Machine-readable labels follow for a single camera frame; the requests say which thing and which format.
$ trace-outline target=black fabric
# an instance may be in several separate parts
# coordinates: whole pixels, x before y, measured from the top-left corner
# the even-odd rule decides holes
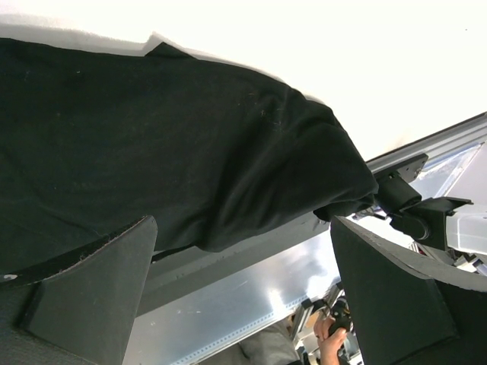
[[[144,215],[156,250],[218,251],[372,203],[332,110],[258,72],[166,44],[128,57],[15,40],[0,40],[0,70],[0,271]]]

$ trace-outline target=transparent plastic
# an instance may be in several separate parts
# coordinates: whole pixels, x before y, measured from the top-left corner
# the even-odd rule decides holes
[[[487,255],[487,206],[464,205],[447,217],[447,244],[461,252]]]

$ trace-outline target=black mount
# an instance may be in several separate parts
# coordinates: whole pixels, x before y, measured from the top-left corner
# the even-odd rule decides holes
[[[379,191],[377,204],[392,219],[390,226],[416,242],[436,249],[447,249],[446,219],[455,209],[472,204],[467,199],[429,198],[422,200],[410,186],[428,160],[420,154],[375,174]]]

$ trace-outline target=black cloth cover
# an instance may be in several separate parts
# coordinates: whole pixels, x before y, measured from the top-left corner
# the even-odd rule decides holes
[[[258,72],[167,44],[130,57],[0,40],[1,272],[145,215],[156,250],[218,251],[361,210],[376,188],[330,108]]]

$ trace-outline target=person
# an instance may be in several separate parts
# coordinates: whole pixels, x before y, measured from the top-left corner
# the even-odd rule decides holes
[[[314,324],[314,334],[317,337],[320,348],[321,365],[347,364],[344,359],[338,356],[338,351],[347,337],[347,331],[344,328],[338,328],[330,336],[329,328],[334,322],[335,319],[333,317],[328,317],[326,319],[318,319]]]
[[[314,325],[321,353],[320,365],[347,364],[338,357],[338,350],[343,345],[346,331],[338,329],[329,336],[328,331],[334,319],[318,319]],[[302,365],[289,337],[285,321],[277,322],[227,348],[226,350],[203,361],[200,365]]]

